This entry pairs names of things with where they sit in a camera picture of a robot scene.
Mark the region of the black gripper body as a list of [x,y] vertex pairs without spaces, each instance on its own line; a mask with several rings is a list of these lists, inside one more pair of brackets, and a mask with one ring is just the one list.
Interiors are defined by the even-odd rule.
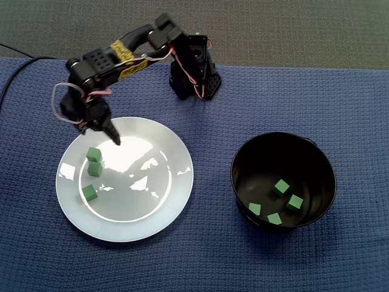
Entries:
[[69,88],[60,102],[60,108],[63,116],[70,121],[76,122],[74,127],[78,130],[80,122],[88,122],[89,128],[98,129],[99,118],[109,113],[109,106],[104,98],[97,96],[90,101],[74,88]]

